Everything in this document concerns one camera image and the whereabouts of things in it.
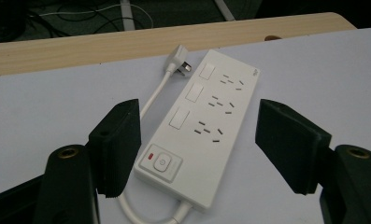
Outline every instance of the power cord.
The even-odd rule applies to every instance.
[[[155,101],[156,97],[159,95],[161,90],[163,89],[164,85],[167,83],[167,80],[176,72],[179,70],[182,72],[190,72],[191,67],[185,62],[186,56],[188,54],[188,50],[185,49],[182,45],[179,45],[167,58],[164,64],[165,68],[165,74],[164,78],[161,82],[161,84],[158,86],[158,88],[155,90],[155,92],[152,94],[152,96],[149,98],[149,100],[146,102],[144,107],[142,108],[140,112],[140,119],[144,118],[144,115],[147,113],[147,111],[150,109],[150,106]],[[125,196],[125,190],[118,198],[119,203],[121,204],[121,209],[123,210],[124,214],[129,218],[134,224],[148,224],[149,222],[143,220],[141,217],[139,217],[130,204],[127,201],[127,198]],[[177,211],[174,213],[174,215],[168,219],[168,221],[161,222],[162,224],[179,224],[182,222],[182,220],[188,215],[189,211],[191,210],[192,205],[187,201],[181,201],[179,204],[179,207]]]

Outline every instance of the power socket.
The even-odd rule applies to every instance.
[[[211,207],[260,71],[210,50],[135,163],[135,174]]]

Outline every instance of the floor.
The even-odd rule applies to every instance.
[[[262,0],[226,0],[236,20],[253,19]],[[225,21],[213,0],[130,0],[137,30]],[[119,0],[28,0],[26,28],[13,41],[123,32]]]

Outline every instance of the white power strip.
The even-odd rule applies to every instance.
[[[136,176],[208,209],[259,74],[210,50],[135,163]]]

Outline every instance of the white surface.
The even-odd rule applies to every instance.
[[[215,67],[208,78],[207,65]],[[210,50],[136,161],[136,176],[197,210],[209,209],[258,77],[255,67]],[[191,98],[196,100],[188,100],[194,88],[197,96]],[[172,161],[166,170],[157,169],[160,158],[149,157],[157,154],[151,146],[180,157],[182,163]]]
[[[331,147],[371,150],[371,29],[310,35],[218,49],[261,69],[261,77],[206,214],[184,223],[322,223],[320,188],[296,195],[255,145],[261,98],[286,104],[333,135]],[[197,66],[206,50],[190,52]],[[0,77],[0,192],[44,172],[58,147],[86,144],[87,136],[117,103],[159,85],[165,56]],[[172,76],[142,122],[143,142],[176,101],[187,79]],[[144,217],[170,217],[178,202],[131,175],[126,190]],[[99,198],[102,224],[129,223],[115,200]]]

